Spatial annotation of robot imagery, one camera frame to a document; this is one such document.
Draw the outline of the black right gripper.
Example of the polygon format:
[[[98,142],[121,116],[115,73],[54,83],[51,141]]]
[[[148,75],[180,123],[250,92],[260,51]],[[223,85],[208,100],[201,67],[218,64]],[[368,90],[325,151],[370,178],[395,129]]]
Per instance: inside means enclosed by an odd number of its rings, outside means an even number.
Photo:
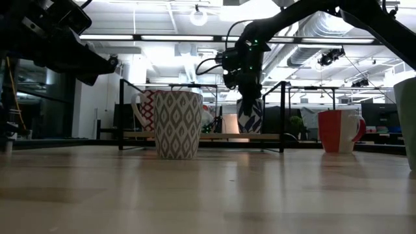
[[[262,96],[260,83],[264,53],[270,51],[267,42],[254,32],[243,31],[239,37],[240,73],[239,86],[242,87],[242,107],[245,115],[250,116],[252,107]]]

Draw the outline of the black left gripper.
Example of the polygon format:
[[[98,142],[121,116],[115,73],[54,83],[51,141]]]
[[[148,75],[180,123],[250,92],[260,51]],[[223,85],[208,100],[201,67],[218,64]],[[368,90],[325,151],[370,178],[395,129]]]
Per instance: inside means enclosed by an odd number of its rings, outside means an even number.
[[[75,44],[75,31],[64,21],[75,9],[72,1],[1,1],[1,51],[33,60],[39,66],[80,75],[94,85],[97,75],[116,69],[116,56],[105,59],[83,45]]]

